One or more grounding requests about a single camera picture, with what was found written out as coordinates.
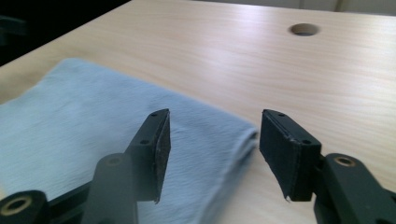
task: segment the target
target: wood grain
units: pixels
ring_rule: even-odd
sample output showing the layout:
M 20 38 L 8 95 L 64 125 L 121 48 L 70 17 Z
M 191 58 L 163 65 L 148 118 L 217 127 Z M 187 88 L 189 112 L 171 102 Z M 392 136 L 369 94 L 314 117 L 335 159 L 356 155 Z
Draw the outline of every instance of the wood grain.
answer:
M 319 32 L 297 36 L 296 23 Z M 185 0 L 134 0 L 0 68 L 0 102 L 79 57 L 230 111 L 282 111 L 396 190 L 396 18 Z M 254 162 L 219 223 L 316 223 Z

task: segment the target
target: towel fold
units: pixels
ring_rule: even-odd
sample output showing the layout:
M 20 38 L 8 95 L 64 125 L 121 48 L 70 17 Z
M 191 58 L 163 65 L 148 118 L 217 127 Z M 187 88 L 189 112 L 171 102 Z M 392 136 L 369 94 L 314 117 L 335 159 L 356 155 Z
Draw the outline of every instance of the towel fold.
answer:
M 162 198 L 139 203 L 140 222 L 214 222 L 248 167 L 256 127 L 80 59 L 0 105 L 0 189 L 38 189 L 51 200 L 89 182 L 102 157 L 123 152 L 147 115 L 164 108 L 172 149 Z

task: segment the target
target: blue towel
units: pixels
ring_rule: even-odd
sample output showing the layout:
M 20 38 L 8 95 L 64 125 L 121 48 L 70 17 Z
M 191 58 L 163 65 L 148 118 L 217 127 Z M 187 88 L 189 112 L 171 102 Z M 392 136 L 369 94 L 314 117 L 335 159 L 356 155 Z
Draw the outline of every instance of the blue towel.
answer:
M 246 171 L 256 127 L 133 77 L 66 59 L 21 97 L 0 105 L 0 189 L 38 189 L 49 200 L 92 180 L 123 152 L 147 115 L 169 108 L 172 149 L 158 204 L 141 223 L 212 223 Z

